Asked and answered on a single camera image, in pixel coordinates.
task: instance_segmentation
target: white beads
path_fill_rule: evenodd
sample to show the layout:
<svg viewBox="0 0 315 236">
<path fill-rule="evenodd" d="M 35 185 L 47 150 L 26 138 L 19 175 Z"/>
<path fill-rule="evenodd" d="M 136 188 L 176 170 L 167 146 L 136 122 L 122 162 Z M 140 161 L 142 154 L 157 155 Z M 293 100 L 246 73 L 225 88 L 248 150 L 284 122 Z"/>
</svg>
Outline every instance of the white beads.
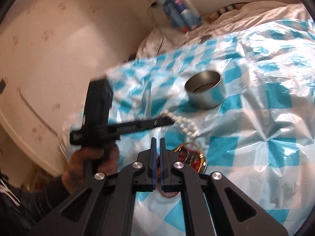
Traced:
<svg viewBox="0 0 315 236">
<path fill-rule="evenodd" d="M 168 111 L 167 109 L 164 109 L 161 113 L 160 116 L 162 117 L 169 117 L 171 120 L 176 122 L 179 125 L 179 128 L 188 136 L 194 139 L 199 135 L 198 127 L 196 124 L 191 120 L 186 117 L 182 116 L 176 116 L 172 112 Z"/>
</svg>

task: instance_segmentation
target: person's arm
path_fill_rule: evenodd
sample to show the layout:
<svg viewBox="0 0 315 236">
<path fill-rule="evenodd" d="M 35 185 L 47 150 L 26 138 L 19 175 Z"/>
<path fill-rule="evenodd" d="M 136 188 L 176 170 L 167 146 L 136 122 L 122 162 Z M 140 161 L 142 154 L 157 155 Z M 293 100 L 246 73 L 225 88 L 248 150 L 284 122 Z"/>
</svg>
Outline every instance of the person's arm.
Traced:
<svg viewBox="0 0 315 236">
<path fill-rule="evenodd" d="M 42 219 L 84 183 L 84 161 L 99 159 L 102 155 L 103 150 L 95 148 L 84 147 L 76 151 L 68 164 L 67 171 L 62 176 L 50 181 L 39 193 L 23 193 L 20 189 L 10 186 L 12 193 L 25 208 L 25 216 L 29 216 L 28 218 L 34 222 Z M 98 167 L 98 171 L 106 175 L 117 172 L 119 150 L 116 145 L 111 149 L 109 157 L 109 160 Z"/>
</svg>

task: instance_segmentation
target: black jacket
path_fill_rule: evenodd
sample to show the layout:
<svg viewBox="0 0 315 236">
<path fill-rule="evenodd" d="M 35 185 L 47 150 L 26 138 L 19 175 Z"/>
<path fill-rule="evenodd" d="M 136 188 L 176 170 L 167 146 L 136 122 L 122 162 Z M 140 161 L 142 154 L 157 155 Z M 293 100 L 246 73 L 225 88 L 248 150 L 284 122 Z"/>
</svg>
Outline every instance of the black jacket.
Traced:
<svg viewBox="0 0 315 236">
<path fill-rule="evenodd" d="M 69 196 L 61 177 L 47 184 L 39 193 L 23 193 L 21 189 L 8 184 L 7 177 L 0 174 L 0 179 L 11 191 L 6 194 L 5 186 L 0 181 L 0 235 L 25 236 L 32 226 L 48 214 L 53 208 Z"/>
</svg>

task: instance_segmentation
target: black gun-shaped tool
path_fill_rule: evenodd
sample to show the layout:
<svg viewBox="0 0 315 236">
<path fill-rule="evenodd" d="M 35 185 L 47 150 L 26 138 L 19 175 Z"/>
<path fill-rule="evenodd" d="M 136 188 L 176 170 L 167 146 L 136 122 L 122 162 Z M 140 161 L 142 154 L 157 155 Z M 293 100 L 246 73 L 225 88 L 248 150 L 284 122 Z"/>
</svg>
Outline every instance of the black gun-shaped tool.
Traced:
<svg viewBox="0 0 315 236">
<path fill-rule="evenodd" d="M 130 236 L 136 192 L 156 183 L 156 140 L 119 173 L 87 177 L 31 236 Z M 199 174 L 160 140 L 161 186 L 181 193 L 187 236 L 288 236 L 286 229 L 219 172 Z"/>
<path fill-rule="evenodd" d="M 70 133 L 70 144 L 99 147 L 104 149 L 104 156 L 98 161 L 86 161 L 86 173 L 97 172 L 102 160 L 108 159 L 108 152 L 120 135 L 138 131 L 151 130 L 157 127 L 173 125 L 167 117 L 149 120 L 136 120 L 119 124 L 108 124 L 109 111 L 113 102 L 113 91 L 106 78 L 91 81 L 86 95 L 82 128 Z"/>
</svg>

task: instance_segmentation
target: black metal bracket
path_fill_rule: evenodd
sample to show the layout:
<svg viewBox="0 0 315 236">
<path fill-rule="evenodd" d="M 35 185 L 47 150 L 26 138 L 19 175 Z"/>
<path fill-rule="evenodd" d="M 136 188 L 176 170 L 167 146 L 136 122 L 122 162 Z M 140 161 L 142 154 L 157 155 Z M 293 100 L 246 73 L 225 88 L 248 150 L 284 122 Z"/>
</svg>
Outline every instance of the black metal bracket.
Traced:
<svg viewBox="0 0 315 236">
<path fill-rule="evenodd" d="M 286 229 L 219 172 L 196 173 L 160 140 L 162 190 L 181 192 L 186 235 L 287 236 Z"/>
<path fill-rule="evenodd" d="M 188 236 L 288 236 L 286 229 L 219 172 L 199 174 L 160 140 L 161 184 L 181 192 Z M 156 182 L 156 139 L 119 173 L 98 173 L 45 216 L 34 236 L 129 236 L 136 192 Z"/>
</svg>

